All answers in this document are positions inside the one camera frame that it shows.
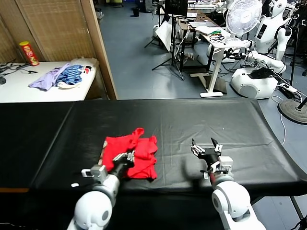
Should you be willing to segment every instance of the pringles can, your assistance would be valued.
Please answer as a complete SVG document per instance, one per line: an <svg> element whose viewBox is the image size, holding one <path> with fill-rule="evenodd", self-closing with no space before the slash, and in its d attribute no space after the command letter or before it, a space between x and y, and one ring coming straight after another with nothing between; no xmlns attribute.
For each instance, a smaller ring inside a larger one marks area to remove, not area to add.
<svg viewBox="0 0 307 230"><path fill-rule="evenodd" d="M35 53L33 52L33 49L31 48L30 43L27 42L27 41L24 41L24 42L19 43L19 45L23 49L24 54L27 56L31 66L39 65L37 57L36 57Z"/></svg>

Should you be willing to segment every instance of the blue striped cloth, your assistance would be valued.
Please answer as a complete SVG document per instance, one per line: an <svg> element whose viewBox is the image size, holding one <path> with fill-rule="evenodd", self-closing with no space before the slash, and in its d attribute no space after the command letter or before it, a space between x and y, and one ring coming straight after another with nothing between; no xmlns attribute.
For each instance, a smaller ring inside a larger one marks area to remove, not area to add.
<svg viewBox="0 0 307 230"><path fill-rule="evenodd" d="M78 82L82 81L82 78L80 74L82 73L81 71L82 66L81 65L73 65L67 67L58 77L57 79L57 84L60 81L65 82L68 85L74 85L77 84Z"/></svg>

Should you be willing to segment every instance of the white table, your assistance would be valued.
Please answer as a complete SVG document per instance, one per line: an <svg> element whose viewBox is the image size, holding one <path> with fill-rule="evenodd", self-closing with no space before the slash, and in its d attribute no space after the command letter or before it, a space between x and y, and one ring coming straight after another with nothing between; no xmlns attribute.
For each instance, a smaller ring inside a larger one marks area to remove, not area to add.
<svg viewBox="0 0 307 230"><path fill-rule="evenodd" d="M191 77L198 77L200 79L200 81L202 82L205 90L207 92L202 92L200 94L201 97L220 97L223 94L221 92L213 92L214 90L214 86L216 83L216 79L217 79L217 75L219 73L219 69L222 63L222 59L223 59L223 54L226 48L232 48L234 47L233 43L225 43L225 39L230 39L230 34L224 30L221 27L217 27L217 30L221 31L222 36L224 36L224 39L220 42L214 42L210 40L210 36L206 36L204 34L201 33L201 35L214 47L214 51L216 52L215 54L215 66L213 69L213 73L211 75L211 79L210 79L210 83L209 83L209 87L206 87L206 80L205 77L209 76L209 73L195 73L195 74L190 74ZM244 44L242 43L240 45L239 42L236 43L236 47L244 47Z"/></svg>
<svg viewBox="0 0 307 230"><path fill-rule="evenodd" d="M18 103L18 102L71 102L82 101L85 99L92 82L96 76L100 77L100 71L97 71L98 61L94 58L82 58L73 60L74 65L92 66L89 74L82 74L82 83L79 87L72 89L59 89L51 87L48 91L42 91L37 88L30 88L28 85L41 76L51 71L55 67L62 67L67 61L60 62L41 62L38 66L29 66L24 69L37 71L38 73L28 74L24 70L6 75L6 83L0 85L0 103ZM9 73L12 70L6 70L3 73Z"/></svg>

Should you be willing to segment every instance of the black tablecloth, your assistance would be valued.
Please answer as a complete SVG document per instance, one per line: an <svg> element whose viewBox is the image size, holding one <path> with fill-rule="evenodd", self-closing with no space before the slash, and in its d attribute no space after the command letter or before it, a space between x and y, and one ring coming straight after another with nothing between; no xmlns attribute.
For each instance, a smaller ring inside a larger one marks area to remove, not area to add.
<svg viewBox="0 0 307 230"><path fill-rule="evenodd" d="M71 106L0 103L0 187L31 187Z"/></svg>
<svg viewBox="0 0 307 230"><path fill-rule="evenodd" d="M33 188L69 191L71 183L89 183L80 171L97 163L105 137L138 127L145 129L143 137L157 136L158 179L124 181L122 194L210 194L200 173L204 162L190 152L192 138L204 147L212 147L210 138L223 144L222 154L234 160L234 178L252 197L306 193L306 174L283 149L258 102L243 98L76 102Z"/></svg>

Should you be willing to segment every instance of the floor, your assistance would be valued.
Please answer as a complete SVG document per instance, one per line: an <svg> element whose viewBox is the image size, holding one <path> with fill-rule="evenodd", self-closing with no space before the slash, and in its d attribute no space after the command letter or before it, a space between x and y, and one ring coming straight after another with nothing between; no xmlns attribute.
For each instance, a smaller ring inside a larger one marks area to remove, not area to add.
<svg viewBox="0 0 307 230"><path fill-rule="evenodd" d="M150 13L140 13L139 17L131 17L133 3L125 3L123 8L103 7L105 14L100 28L106 51L120 99L162 99L162 98L199 98L204 92L202 84L197 78L190 78L185 74L185 80L177 78L176 71L169 67L151 69L170 57L165 50L154 45L144 46L151 40L152 29L158 22L158 16ZM198 42L194 49L186 52L199 55L206 63L208 45ZM286 59L288 69L283 74L290 78L290 59ZM293 86L307 94L307 78L301 74L305 70L296 66ZM231 80L232 74L221 68L221 76L226 81ZM227 95L224 97L239 97L227 83ZM283 141L283 126L277 103L272 99L260 100L259 104L270 124L273 132ZM286 141L283 145L290 156L307 172L306 137L307 127L283 119L286 126ZM307 196L297 197L303 215L307 214ZM267 230L289 230L298 221L298 216L289 197L265 197L254 205L259 220Z"/></svg>

